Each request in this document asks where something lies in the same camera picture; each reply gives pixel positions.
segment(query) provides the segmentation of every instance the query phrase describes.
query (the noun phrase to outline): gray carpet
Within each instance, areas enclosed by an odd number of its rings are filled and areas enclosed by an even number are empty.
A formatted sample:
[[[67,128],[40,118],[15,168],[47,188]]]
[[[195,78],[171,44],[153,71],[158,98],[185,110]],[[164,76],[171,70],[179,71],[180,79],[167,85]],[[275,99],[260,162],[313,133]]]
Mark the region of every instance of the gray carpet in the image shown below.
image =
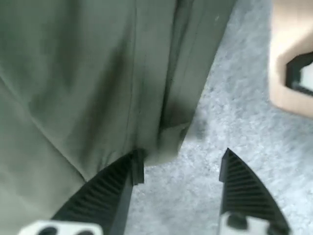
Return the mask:
[[[127,235],[216,234],[227,147],[260,177],[294,234],[313,234],[313,120],[268,100],[269,17],[270,0],[238,0],[189,137],[177,160],[146,169]]]

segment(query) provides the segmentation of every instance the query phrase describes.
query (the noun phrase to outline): wrinkled fabric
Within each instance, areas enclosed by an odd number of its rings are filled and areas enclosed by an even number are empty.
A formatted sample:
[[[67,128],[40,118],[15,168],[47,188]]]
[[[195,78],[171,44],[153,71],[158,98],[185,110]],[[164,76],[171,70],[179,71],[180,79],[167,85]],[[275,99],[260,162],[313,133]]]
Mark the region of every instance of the wrinkled fabric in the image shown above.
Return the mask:
[[[233,0],[0,2],[0,233],[134,148],[169,161]]]

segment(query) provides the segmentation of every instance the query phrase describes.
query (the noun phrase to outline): olive green pants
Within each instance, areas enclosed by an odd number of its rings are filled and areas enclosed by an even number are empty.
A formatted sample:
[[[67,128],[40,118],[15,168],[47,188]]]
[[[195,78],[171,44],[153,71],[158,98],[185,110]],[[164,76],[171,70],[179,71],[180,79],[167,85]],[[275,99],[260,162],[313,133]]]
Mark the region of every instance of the olive green pants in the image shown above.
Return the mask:
[[[234,0],[0,2],[0,234],[134,148],[177,155]]]

